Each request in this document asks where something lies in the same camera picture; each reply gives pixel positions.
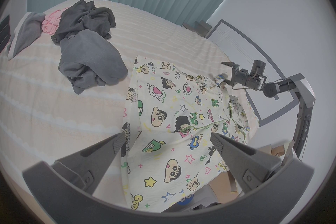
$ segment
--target pile of clothes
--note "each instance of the pile of clothes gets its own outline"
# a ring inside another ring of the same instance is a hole
[[[81,94],[88,87],[114,85],[127,75],[119,51],[106,39],[116,26],[109,8],[96,8],[94,1],[79,0],[73,6],[44,13],[28,12],[19,22],[7,46],[11,60],[40,37],[42,31],[61,47],[59,71],[67,76],[73,90]]]

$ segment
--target pink tongue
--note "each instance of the pink tongue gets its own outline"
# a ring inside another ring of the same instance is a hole
[[[154,88],[153,88],[153,92],[154,92],[155,94],[162,94],[162,92],[161,92],[157,87],[154,87]]]

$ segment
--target pink heart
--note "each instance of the pink heart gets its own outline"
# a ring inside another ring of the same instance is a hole
[[[208,173],[210,173],[211,169],[209,167],[205,167],[205,174],[207,175]]]

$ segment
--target mattress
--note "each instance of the mattress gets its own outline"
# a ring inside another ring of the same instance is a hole
[[[70,7],[78,0],[65,1],[45,13]],[[22,171],[44,160],[48,164],[120,133],[125,113],[125,97],[136,56],[164,59],[209,77],[226,72],[229,61],[220,48],[183,27],[148,12],[105,0],[96,7],[108,7],[116,27],[111,42],[128,68],[128,76],[114,86],[91,87],[74,93],[69,80],[58,71],[60,47],[42,33],[31,46],[8,61],[0,53],[0,162],[10,178],[30,193]],[[252,124],[247,141],[258,128],[244,90],[232,90]],[[120,177],[120,158],[107,170],[95,197],[125,206]]]

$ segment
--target white patterned garment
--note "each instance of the white patterned garment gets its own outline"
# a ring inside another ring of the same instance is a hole
[[[78,1],[65,1],[45,13]],[[221,64],[229,61],[228,57],[196,33],[127,5],[105,0],[94,3],[110,8],[115,16],[116,27],[110,30],[108,41],[118,49],[129,72],[119,84],[74,93],[69,80],[58,71],[60,47],[46,33],[10,61],[4,51],[0,53],[0,162],[28,193],[22,178],[24,169],[41,160],[52,164],[121,131],[127,115],[125,97],[138,54],[165,59],[207,77],[231,74],[231,69]],[[239,98],[249,122],[256,119],[244,90],[228,88],[228,93]],[[256,131],[257,126],[251,126],[247,141]],[[127,207],[119,157],[93,195]]]
[[[250,126],[258,123],[248,122],[220,79],[137,56],[126,97],[127,146],[121,153],[129,208],[160,213],[228,170],[211,133],[246,144]]]

